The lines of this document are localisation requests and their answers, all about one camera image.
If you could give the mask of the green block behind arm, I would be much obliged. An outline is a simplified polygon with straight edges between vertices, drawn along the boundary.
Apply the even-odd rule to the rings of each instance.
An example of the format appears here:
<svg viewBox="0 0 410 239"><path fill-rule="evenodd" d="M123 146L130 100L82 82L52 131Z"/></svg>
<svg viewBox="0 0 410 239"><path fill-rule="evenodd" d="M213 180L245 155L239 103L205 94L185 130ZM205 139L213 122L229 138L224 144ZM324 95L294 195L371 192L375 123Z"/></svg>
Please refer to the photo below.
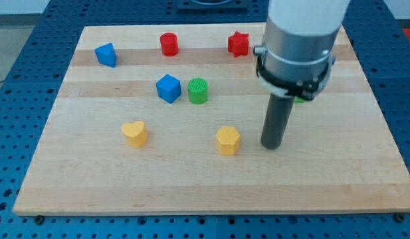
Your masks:
<svg viewBox="0 0 410 239"><path fill-rule="evenodd" d="M304 102L305 100L303 100L302 98L298 98L298 97L295 98L295 103L304 103Z"/></svg>

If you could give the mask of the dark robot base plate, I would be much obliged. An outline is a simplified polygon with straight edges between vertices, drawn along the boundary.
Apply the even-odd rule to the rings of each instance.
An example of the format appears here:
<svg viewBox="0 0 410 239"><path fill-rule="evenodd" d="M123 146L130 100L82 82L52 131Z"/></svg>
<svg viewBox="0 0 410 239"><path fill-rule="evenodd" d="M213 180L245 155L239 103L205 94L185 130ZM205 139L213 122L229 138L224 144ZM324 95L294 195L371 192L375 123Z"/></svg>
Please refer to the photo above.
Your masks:
<svg viewBox="0 0 410 239"><path fill-rule="evenodd" d="M178 12L247 9L247 0L177 0L176 3Z"/></svg>

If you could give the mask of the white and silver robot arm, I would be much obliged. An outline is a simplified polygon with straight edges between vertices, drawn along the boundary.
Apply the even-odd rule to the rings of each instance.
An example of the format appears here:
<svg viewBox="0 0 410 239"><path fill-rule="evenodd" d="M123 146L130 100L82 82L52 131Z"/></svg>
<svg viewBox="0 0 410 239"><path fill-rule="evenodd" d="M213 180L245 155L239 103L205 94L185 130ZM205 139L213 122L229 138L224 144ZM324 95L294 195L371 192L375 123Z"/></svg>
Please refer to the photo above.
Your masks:
<svg viewBox="0 0 410 239"><path fill-rule="evenodd" d="M350 0L270 0L256 74L279 98L313 100L336 60L334 42Z"/></svg>

